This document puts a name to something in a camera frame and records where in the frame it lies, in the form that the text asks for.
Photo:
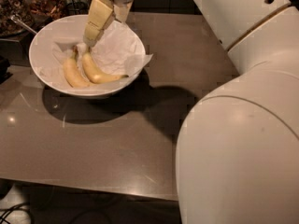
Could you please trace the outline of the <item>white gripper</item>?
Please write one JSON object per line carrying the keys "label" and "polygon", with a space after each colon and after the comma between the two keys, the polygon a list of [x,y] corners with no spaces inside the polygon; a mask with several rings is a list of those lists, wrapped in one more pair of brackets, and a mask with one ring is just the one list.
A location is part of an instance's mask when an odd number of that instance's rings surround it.
{"label": "white gripper", "polygon": [[83,35],[83,41],[89,47],[93,47],[97,43],[106,28],[113,22],[113,13],[118,21],[122,23],[127,21],[134,0],[113,1],[122,4],[115,4],[113,10],[111,0],[92,0]]}

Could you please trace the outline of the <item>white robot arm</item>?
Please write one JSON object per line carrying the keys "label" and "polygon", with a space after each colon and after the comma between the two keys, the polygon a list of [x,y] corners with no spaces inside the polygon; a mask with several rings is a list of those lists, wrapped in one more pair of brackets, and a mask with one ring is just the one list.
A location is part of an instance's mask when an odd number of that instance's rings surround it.
{"label": "white robot arm", "polygon": [[199,101],[177,142],[183,224],[299,224],[299,10],[193,0],[239,76]]}

